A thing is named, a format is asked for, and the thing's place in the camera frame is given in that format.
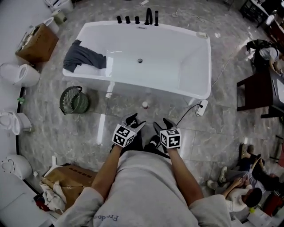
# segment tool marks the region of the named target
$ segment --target trash can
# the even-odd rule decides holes
[[[64,114],[82,114],[88,110],[88,97],[82,92],[82,87],[68,87],[60,97],[60,109]]]

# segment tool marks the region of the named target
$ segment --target bathtub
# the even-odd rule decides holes
[[[211,91],[209,37],[180,27],[117,21],[86,23],[81,46],[106,56],[106,69],[82,64],[63,74],[86,86],[119,94],[154,94],[188,103]]]

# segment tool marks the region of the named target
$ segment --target black backpack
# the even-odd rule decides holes
[[[261,40],[261,39],[257,39],[257,40],[253,40],[247,43],[247,51],[248,53],[250,53],[250,49],[254,49],[256,51],[259,51],[262,48],[269,48],[269,47],[273,47],[275,48],[276,52],[277,52],[277,56],[279,54],[279,51],[277,50],[277,47],[274,43],[268,42],[266,40]]]

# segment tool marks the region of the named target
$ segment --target white power strip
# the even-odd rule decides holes
[[[198,106],[197,107],[197,110],[196,110],[196,115],[197,116],[203,116],[204,112],[205,112],[205,109],[208,105],[208,101],[207,100],[202,100],[201,103],[200,103],[201,106]]]

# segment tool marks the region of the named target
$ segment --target cardboard box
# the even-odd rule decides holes
[[[45,24],[38,25],[36,29],[30,41],[16,52],[17,56],[32,64],[48,61],[58,41],[58,37]]]
[[[62,191],[66,196],[65,210],[67,210],[74,204],[83,189],[92,185],[96,175],[97,173],[91,170],[76,165],[66,165],[53,169],[42,179],[42,182],[53,188],[53,184],[59,180]]]

